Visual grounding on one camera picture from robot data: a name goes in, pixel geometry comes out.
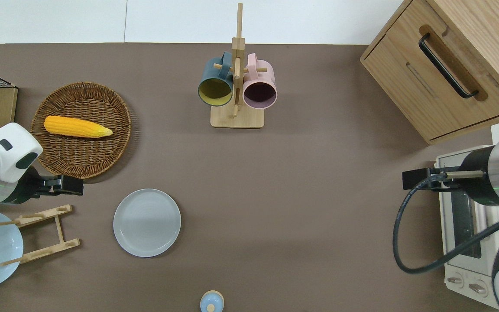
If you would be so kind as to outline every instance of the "black cable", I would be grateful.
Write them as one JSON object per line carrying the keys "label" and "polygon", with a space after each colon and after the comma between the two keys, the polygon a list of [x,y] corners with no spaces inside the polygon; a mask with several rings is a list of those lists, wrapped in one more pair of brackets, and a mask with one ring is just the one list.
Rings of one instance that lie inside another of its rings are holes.
{"label": "black cable", "polygon": [[392,234],[392,251],[394,252],[394,259],[396,260],[396,263],[398,264],[400,269],[402,269],[402,271],[404,271],[406,273],[419,274],[419,273],[424,273],[424,272],[428,272],[430,270],[434,270],[436,268],[439,268],[442,265],[444,265],[446,262],[448,262],[451,259],[453,259],[454,257],[456,257],[457,255],[459,255],[459,254],[463,253],[464,251],[466,251],[467,249],[469,249],[469,247],[473,246],[476,243],[479,243],[479,241],[481,241],[485,237],[487,237],[487,236],[493,234],[495,231],[499,230],[499,221],[498,221],[498,222],[494,223],[493,225],[487,227],[487,229],[481,231],[477,235],[474,235],[473,237],[471,237],[467,241],[459,244],[454,249],[452,249],[452,251],[449,251],[449,253],[446,253],[445,255],[438,258],[437,260],[435,260],[434,262],[432,262],[429,265],[425,265],[425,266],[419,267],[419,268],[408,268],[407,266],[405,266],[402,263],[402,260],[400,259],[400,254],[398,253],[398,230],[400,229],[400,221],[402,219],[404,209],[408,205],[408,202],[412,198],[413,194],[416,193],[420,188],[422,188],[423,186],[425,186],[426,184],[428,184],[431,181],[440,180],[440,179],[444,179],[444,178],[445,178],[445,173],[441,173],[441,174],[431,175],[428,178],[419,182],[416,186],[414,186],[414,188],[412,188],[409,191],[408,195],[404,198],[404,201],[402,202],[402,205],[400,206],[400,210],[398,211],[398,215],[396,215],[396,222],[394,223],[394,233]]}

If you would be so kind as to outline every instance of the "pink mug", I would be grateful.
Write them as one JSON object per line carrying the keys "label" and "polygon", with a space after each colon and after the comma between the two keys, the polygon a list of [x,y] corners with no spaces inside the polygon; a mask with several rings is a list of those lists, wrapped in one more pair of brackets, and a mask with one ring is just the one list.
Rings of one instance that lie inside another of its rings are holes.
{"label": "pink mug", "polygon": [[[265,109],[275,104],[277,100],[277,87],[275,85],[275,72],[267,61],[257,59],[255,53],[248,55],[248,73],[244,75],[242,95],[244,103],[249,107]],[[258,73],[258,68],[266,68],[264,73]]]}

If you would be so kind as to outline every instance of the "teal mug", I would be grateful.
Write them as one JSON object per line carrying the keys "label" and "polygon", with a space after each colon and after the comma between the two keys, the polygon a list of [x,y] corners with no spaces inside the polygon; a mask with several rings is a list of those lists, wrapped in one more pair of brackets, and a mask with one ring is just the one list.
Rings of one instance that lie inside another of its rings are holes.
{"label": "teal mug", "polygon": [[[214,64],[222,65],[221,69]],[[224,52],[222,57],[210,59],[204,68],[204,74],[198,87],[200,99],[211,106],[222,106],[232,99],[232,53]]]}

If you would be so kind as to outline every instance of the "oven knob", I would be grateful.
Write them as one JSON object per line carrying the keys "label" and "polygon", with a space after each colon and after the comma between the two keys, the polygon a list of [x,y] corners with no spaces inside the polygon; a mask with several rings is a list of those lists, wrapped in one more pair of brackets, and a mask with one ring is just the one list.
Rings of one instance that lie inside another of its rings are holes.
{"label": "oven knob", "polygon": [[473,292],[476,292],[480,296],[486,297],[489,295],[486,284],[481,280],[478,280],[475,284],[469,284],[469,288],[473,289]]}
{"label": "oven knob", "polygon": [[459,288],[463,287],[463,278],[461,277],[461,274],[456,273],[455,276],[446,278],[448,283],[456,284],[456,286],[459,286]]}

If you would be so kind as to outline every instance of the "wooden mug holder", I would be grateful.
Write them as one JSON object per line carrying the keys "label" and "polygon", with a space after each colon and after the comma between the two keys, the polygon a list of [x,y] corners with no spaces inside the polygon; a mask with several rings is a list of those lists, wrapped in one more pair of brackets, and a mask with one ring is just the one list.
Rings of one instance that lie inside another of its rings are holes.
{"label": "wooden mug holder", "polygon": [[[265,125],[265,110],[251,108],[243,104],[242,86],[245,62],[245,39],[242,37],[242,4],[238,4],[238,22],[236,37],[232,38],[232,64],[233,73],[232,99],[226,104],[211,107],[211,125],[215,128],[261,128]],[[257,69],[258,72],[267,71],[266,68]]]}

